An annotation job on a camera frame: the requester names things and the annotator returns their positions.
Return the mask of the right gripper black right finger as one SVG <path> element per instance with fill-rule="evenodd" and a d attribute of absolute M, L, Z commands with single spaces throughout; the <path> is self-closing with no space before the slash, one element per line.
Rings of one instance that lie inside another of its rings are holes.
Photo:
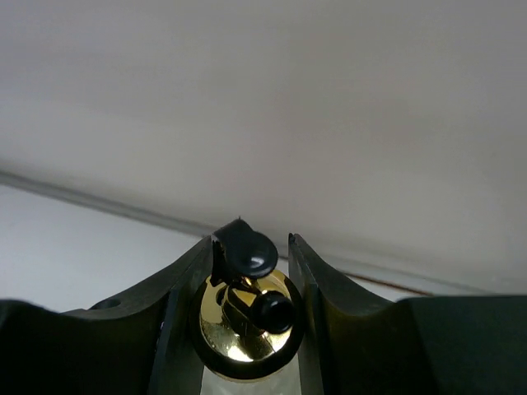
<path fill-rule="evenodd" d="M 523 295 L 417 297 L 396 302 L 327 264 L 300 235 L 288 240 L 301 293 L 304 394 L 523 394 Z"/>

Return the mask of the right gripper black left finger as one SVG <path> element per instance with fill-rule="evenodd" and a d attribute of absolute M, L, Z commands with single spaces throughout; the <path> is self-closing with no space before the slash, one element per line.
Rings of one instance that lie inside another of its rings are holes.
<path fill-rule="evenodd" d="M 1 303 L 3 394 L 198 394 L 188 326 L 212 270 L 206 237 L 174 263 L 89 309 Z"/>

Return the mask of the clear glass cruet gold spout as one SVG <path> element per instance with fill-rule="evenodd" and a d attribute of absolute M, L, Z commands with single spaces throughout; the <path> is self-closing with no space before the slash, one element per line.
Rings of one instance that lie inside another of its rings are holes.
<path fill-rule="evenodd" d="M 237 218 L 211 236 L 212 271 L 189 308 L 194 349 L 215 375 L 239 383 L 287 366 L 305 333 L 301 295 L 277 269 L 266 235 Z"/>

